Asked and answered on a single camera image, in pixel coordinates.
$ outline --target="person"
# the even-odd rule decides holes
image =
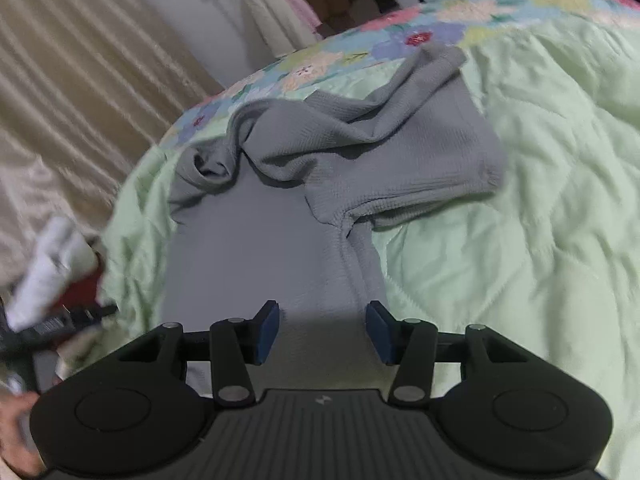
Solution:
[[[20,430],[21,417],[37,400],[38,394],[33,392],[0,400],[0,458],[19,478],[34,478],[45,470],[38,451],[28,449]],[[0,478],[5,478],[1,469]]]

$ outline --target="green bedspread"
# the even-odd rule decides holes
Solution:
[[[509,157],[504,189],[449,203],[376,232],[388,306],[441,330],[481,322],[600,392],[615,430],[601,468],[640,471],[640,31],[569,16],[489,38],[463,69]],[[401,59],[316,88],[364,97]],[[228,116],[194,139],[223,135]],[[104,234],[102,293],[122,315],[94,360],[158,322],[167,241],[166,197],[179,150],[152,148],[122,189]],[[436,393],[459,380],[436,374]]]

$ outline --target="white logo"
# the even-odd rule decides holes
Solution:
[[[316,397],[316,402],[324,406],[325,403],[331,402],[333,399],[329,396],[323,395],[322,397]]]

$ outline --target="wall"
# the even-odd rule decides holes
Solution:
[[[274,61],[241,0],[146,0],[224,85]]]

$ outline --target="red flower center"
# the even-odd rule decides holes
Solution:
[[[418,46],[425,41],[429,41],[432,36],[433,33],[430,31],[418,32],[417,34],[412,34],[408,38],[406,38],[406,40],[404,40],[404,43],[411,46]]]

